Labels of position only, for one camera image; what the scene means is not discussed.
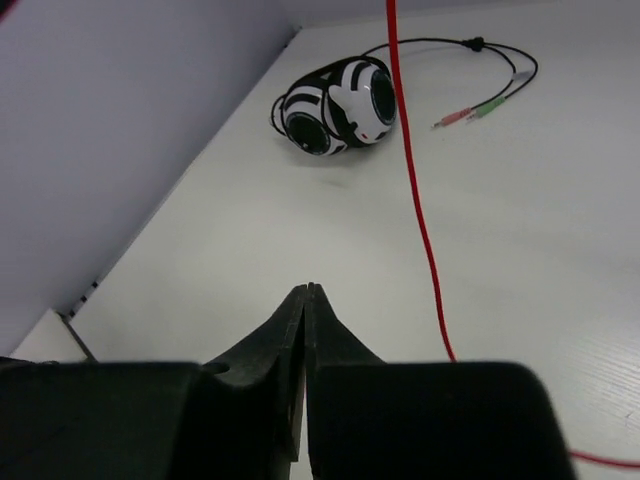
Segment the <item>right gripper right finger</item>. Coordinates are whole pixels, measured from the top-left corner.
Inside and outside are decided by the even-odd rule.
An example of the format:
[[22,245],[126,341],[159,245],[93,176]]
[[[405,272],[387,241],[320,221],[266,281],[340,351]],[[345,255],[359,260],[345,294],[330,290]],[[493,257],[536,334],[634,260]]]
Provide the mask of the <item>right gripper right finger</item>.
[[308,448],[317,479],[572,479],[547,391],[509,362],[387,363],[305,302]]

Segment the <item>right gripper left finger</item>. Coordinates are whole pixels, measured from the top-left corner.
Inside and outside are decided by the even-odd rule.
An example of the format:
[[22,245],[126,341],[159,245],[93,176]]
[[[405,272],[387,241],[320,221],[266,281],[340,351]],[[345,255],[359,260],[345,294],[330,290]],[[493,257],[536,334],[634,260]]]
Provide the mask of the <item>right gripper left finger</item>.
[[5,479],[285,479],[300,451],[304,286],[217,358],[1,363]]

